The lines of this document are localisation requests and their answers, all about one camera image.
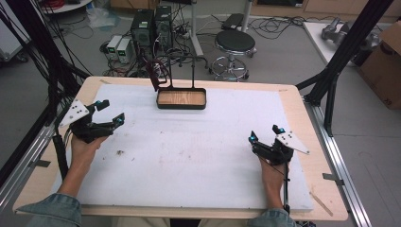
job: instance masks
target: black stool cushion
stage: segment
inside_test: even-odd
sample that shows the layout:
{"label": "black stool cushion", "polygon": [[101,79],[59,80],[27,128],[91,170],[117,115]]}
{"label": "black stool cushion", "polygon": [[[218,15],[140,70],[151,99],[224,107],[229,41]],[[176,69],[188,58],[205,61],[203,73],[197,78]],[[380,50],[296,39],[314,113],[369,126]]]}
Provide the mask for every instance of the black stool cushion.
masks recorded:
{"label": "black stool cushion", "polygon": [[216,36],[216,44],[226,50],[246,52],[254,48],[254,39],[245,32],[224,30]]}

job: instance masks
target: white mounting plate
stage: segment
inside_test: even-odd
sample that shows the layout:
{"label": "white mounting plate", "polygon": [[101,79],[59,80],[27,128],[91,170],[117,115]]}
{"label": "white mounting plate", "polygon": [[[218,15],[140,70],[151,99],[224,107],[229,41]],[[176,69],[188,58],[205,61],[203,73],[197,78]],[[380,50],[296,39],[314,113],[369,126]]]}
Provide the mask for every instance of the white mounting plate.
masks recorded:
{"label": "white mounting plate", "polygon": [[60,127],[64,127],[73,122],[76,122],[87,114],[89,114],[89,111],[88,109],[86,109],[85,105],[83,105],[83,103],[80,102],[78,99],[74,99],[74,101],[71,103],[70,109],[62,119]]}
{"label": "white mounting plate", "polygon": [[299,150],[302,153],[309,154],[310,151],[307,149],[307,147],[301,142],[301,140],[297,137],[295,133],[292,131],[290,132],[284,132],[282,134],[276,135],[276,138],[286,145],[289,148],[293,148],[296,150]]}

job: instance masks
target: person's hand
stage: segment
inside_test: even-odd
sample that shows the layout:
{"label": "person's hand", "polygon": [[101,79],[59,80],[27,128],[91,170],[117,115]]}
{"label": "person's hand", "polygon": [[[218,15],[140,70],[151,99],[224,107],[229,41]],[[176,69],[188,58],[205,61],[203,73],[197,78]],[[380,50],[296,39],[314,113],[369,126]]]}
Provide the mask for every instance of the person's hand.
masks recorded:
{"label": "person's hand", "polygon": [[268,199],[268,208],[283,208],[280,190],[284,183],[284,164],[271,166],[268,161],[259,157],[262,166],[262,181]]}
{"label": "person's hand", "polygon": [[58,193],[72,197],[77,196],[83,179],[95,158],[96,150],[100,148],[100,144],[106,139],[107,137],[100,137],[87,144],[73,135],[71,139],[72,157],[70,169],[68,170],[67,176],[65,176],[65,179],[62,181],[57,191]]}

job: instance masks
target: denim sleeve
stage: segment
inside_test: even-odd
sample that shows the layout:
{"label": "denim sleeve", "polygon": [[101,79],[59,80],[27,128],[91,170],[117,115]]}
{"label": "denim sleeve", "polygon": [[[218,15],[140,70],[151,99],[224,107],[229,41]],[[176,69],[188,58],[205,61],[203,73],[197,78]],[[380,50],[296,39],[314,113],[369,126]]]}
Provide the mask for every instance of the denim sleeve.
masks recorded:
{"label": "denim sleeve", "polygon": [[28,227],[76,227],[81,224],[79,201],[63,194],[52,194],[43,201],[19,207],[17,211],[35,215]]}
{"label": "denim sleeve", "polygon": [[257,218],[248,220],[248,227],[297,227],[284,209],[270,209]]}

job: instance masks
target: stool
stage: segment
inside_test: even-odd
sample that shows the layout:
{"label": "stool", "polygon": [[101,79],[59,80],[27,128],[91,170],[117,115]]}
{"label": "stool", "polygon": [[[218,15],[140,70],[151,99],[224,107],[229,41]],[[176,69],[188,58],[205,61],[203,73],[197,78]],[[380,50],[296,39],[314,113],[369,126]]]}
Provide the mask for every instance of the stool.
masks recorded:
{"label": "stool", "polygon": [[247,66],[234,55],[251,54],[252,57],[254,39],[242,31],[224,30],[217,35],[215,45],[219,50],[229,54],[228,57],[220,57],[211,64],[209,73],[216,75],[215,80],[219,77],[236,81],[247,79],[249,77]]}

